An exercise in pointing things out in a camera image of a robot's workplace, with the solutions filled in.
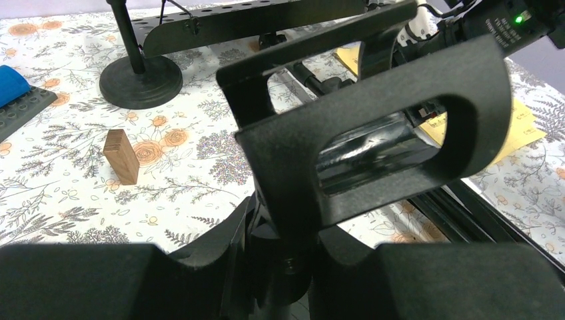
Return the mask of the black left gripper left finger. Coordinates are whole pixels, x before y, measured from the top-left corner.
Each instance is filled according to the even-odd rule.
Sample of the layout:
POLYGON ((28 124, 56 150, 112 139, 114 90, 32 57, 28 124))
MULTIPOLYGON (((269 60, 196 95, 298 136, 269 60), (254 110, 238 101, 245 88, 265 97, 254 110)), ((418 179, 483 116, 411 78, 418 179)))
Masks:
POLYGON ((2 319, 247 319, 243 231, 254 201, 166 254, 151 243, 1 248, 2 319))

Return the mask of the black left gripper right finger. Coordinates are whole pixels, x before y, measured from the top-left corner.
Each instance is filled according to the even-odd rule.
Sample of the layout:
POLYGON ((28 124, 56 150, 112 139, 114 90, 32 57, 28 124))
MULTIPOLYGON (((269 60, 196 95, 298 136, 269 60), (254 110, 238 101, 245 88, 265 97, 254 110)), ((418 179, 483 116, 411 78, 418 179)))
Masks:
POLYGON ((320 233, 312 319, 563 319, 550 264, 517 243, 383 243, 320 233))

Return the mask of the silver grey microphone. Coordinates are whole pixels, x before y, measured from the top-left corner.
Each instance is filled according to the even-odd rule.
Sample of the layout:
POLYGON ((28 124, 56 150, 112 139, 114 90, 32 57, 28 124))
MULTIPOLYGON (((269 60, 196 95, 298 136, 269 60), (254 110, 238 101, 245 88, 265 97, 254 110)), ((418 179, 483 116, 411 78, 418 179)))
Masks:
POLYGON ((322 190, 333 194, 414 167, 438 147, 421 139, 403 113, 393 113, 335 137, 319 154, 322 190))

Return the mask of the yellow sheet music page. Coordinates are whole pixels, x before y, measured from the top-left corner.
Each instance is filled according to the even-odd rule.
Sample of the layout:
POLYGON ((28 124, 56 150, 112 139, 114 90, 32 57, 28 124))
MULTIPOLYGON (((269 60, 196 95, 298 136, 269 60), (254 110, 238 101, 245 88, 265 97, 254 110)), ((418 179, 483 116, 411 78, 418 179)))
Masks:
MULTIPOLYGON (((358 56, 360 45, 353 43, 334 50, 336 58, 353 75, 358 76, 358 56)), ((546 133, 534 126, 537 118, 531 110, 517 99, 512 103, 512 118, 508 129, 506 140, 490 165, 497 165, 503 158, 509 156, 518 149, 538 141, 546 136, 546 133)), ((440 115, 426 121, 419 126, 435 143, 442 144, 445 136, 447 116, 440 115)))

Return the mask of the black tripod music stand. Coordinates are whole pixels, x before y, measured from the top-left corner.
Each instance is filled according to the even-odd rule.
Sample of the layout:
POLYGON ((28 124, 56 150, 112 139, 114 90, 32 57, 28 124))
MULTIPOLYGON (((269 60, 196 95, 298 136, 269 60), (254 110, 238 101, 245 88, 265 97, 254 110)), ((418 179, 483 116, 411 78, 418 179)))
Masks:
POLYGON ((510 126, 510 83, 501 49, 483 35, 393 67, 397 37, 416 17, 416 1, 366 12, 362 1, 291 1, 179 15, 142 42, 147 57, 344 18, 325 31, 265 49, 221 67, 216 80, 237 124, 235 141, 201 139, 197 155, 226 165, 243 153, 261 214, 285 242, 312 241, 321 230, 399 200, 473 175, 494 160, 510 126), (347 43, 360 42, 355 83, 284 113, 273 107, 268 80, 280 69, 347 43), (316 172, 318 154, 337 136, 393 113, 438 147, 423 163, 329 194, 316 172), (444 141, 419 126, 447 116, 444 141))

